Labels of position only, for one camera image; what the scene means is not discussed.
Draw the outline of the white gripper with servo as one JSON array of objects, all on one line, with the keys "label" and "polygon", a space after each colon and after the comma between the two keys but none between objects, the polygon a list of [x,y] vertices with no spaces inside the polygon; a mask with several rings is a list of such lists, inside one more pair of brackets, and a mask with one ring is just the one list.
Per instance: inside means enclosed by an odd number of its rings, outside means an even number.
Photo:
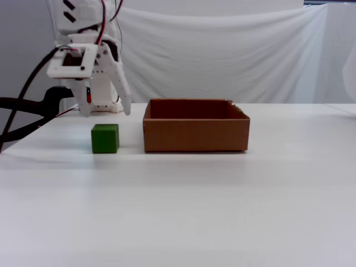
[{"label": "white gripper with servo", "polygon": [[84,117],[90,116],[90,104],[87,102],[87,79],[95,72],[109,72],[111,82],[121,100],[125,115],[131,114],[131,91],[119,61],[116,40],[108,34],[96,44],[97,36],[93,32],[69,35],[71,50],[68,52],[68,77],[78,107]]}]

